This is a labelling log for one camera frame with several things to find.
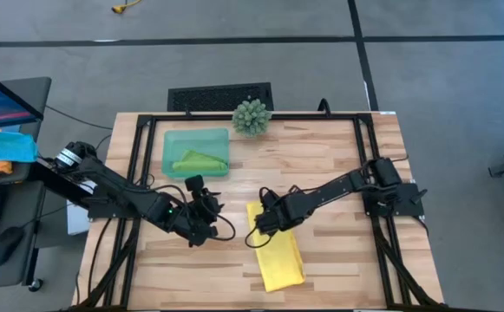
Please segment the computer mouse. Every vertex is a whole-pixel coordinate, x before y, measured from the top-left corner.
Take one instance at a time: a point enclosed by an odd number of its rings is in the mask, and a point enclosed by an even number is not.
[[[23,228],[17,226],[12,226],[0,234],[0,265],[9,260],[10,255],[18,247],[23,236]]]

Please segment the green plastic tray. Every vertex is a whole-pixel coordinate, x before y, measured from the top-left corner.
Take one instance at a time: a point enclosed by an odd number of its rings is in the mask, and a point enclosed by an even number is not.
[[[213,156],[224,161],[225,170],[175,171],[173,164],[179,162],[188,151]],[[222,177],[228,174],[228,130],[225,128],[200,130],[169,130],[163,140],[163,163],[161,171],[169,178],[189,178],[197,174]]]

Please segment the white paper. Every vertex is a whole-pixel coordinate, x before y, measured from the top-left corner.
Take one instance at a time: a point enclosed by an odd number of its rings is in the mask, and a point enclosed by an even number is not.
[[[95,187],[94,181],[85,181],[80,184],[80,187],[85,191],[94,193],[93,188]],[[67,200],[67,232],[69,235],[76,235],[89,231],[89,219],[88,211],[79,205],[72,205],[72,203]]]

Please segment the green cloth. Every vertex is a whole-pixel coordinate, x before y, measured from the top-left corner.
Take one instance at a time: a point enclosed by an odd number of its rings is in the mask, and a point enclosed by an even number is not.
[[[227,168],[228,165],[223,159],[193,150],[185,151],[182,159],[173,163],[173,170],[176,172],[224,171]]]

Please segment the gray carpet floor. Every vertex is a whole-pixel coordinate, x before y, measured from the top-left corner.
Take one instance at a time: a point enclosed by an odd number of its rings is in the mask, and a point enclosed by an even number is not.
[[[346,1],[0,0],[0,42],[234,36],[351,36]],[[357,0],[365,36],[504,35],[504,0]],[[424,198],[447,303],[504,310],[504,42],[366,43],[379,108],[397,111]],[[367,110],[356,44],[0,48],[0,80],[49,76],[48,103],[112,125],[123,111],[165,111],[167,90],[269,81],[277,110]],[[69,127],[68,133],[59,129]],[[108,132],[46,111],[38,140],[56,154]],[[100,151],[105,157],[106,148]],[[56,205],[52,198],[47,205]],[[69,306],[84,237],[44,249],[37,293],[0,289],[0,311]]]

